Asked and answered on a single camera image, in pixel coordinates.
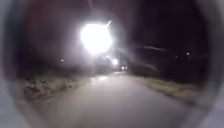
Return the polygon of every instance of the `dark sky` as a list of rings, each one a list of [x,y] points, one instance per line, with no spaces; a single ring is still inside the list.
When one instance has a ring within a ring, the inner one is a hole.
[[[194,0],[144,0],[140,8],[133,32],[138,44],[175,53],[207,52],[206,26]]]
[[[205,23],[193,0],[92,0],[101,18],[111,19],[120,44],[147,45],[175,54],[207,52]],[[90,63],[78,42],[79,23],[90,11],[87,0],[30,0],[25,42],[32,53],[60,64]]]

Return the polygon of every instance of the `bright light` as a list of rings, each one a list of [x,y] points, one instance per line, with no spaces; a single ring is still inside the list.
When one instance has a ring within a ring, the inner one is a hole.
[[[119,64],[119,61],[117,59],[112,59],[112,64],[114,66],[118,65]]]
[[[121,70],[122,70],[122,71],[124,71],[124,70],[125,70],[125,67],[124,67],[124,66],[122,66],[122,67],[121,67]]]
[[[106,24],[86,24],[80,33],[81,41],[91,54],[105,53],[112,45],[112,38]]]
[[[101,80],[101,81],[103,81],[103,80],[106,80],[108,77],[106,77],[106,76],[100,76],[99,77],[99,80]]]

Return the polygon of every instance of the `road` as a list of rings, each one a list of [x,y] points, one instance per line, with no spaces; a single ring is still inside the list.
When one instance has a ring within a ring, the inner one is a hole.
[[[34,106],[53,128],[178,128],[192,109],[125,76],[95,78]]]

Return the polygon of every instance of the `distant light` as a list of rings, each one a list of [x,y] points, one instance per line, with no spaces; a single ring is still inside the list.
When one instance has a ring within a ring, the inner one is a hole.
[[[108,79],[108,77],[107,76],[100,76],[98,79],[101,80],[101,81],[103,81],[103,80]]]
[[[122,71],[124,71],[124,70],[125,70],[125,67],[124,67],[124,66],[122,66],[122,67],[121,67],[121,70],[122,70]]]
[[[93,55],[105,53],[111,47],[113,41],[108,30],[108,24],[86,24],[80,38],[85,48]]]
[[[114,66],[116,66],[116,65],[118,65],[119,64],[119,61],[117,60],[117,59],[112,59],[112,64],[114,65]]]
[[[109,56],[109,55],[107,55],[107,56],[106,56],[106,58],[107,58],[107,59],[110,59],[110,56]]]

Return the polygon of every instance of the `grass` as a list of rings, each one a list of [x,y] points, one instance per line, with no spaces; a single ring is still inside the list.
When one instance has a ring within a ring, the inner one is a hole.
[[[167,96],[180,99],[189,104],[195,104],[201,92],[201,89],[194,85],[183,85],[154,78],[138,77],[137,81],[146,85],[150,89],[161,92]]]
[[[77,88],[87,82],[87,77],[63,76],[55,73],[46,73],[29,79],[20,79],[24,95],[30,102],[48,99],[57,93],[70,88]]]

